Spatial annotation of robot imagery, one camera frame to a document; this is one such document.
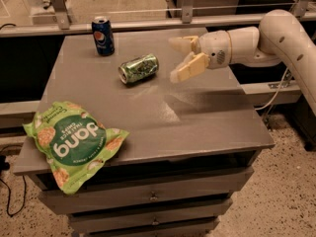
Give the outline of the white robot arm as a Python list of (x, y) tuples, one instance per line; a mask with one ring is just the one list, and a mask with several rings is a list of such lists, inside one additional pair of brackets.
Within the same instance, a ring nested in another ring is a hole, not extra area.
[(316, 114), (316, 45), (287, 11), (270, 11), (256, 27), (171, 38), (169, 44), (186, 56), (171, 72), (173, 83), (230, 64), (261, 67), (282, 62)]

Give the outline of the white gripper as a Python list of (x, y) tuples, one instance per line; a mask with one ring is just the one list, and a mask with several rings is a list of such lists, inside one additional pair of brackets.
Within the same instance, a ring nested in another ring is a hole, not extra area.
[(171, 72), (172, 83), (198, 76), (207, 67), (209, 69), (226, 67), (231, 60), (231, 39), (225, 31), (206, 33), (200, 38), (198, 36), (170, 38), (169, 45), (174, 50), (187, 54)]

